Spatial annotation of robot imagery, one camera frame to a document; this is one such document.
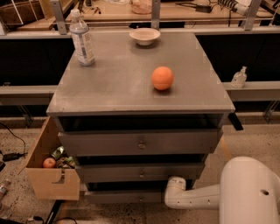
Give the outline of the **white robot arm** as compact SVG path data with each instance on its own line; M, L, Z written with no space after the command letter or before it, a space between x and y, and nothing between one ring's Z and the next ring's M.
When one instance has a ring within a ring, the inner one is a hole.
M252 157L235 157L218 185L188 190L183 178L169 178L164 203L173 209L217 209L220 224L279 224L280 178Z

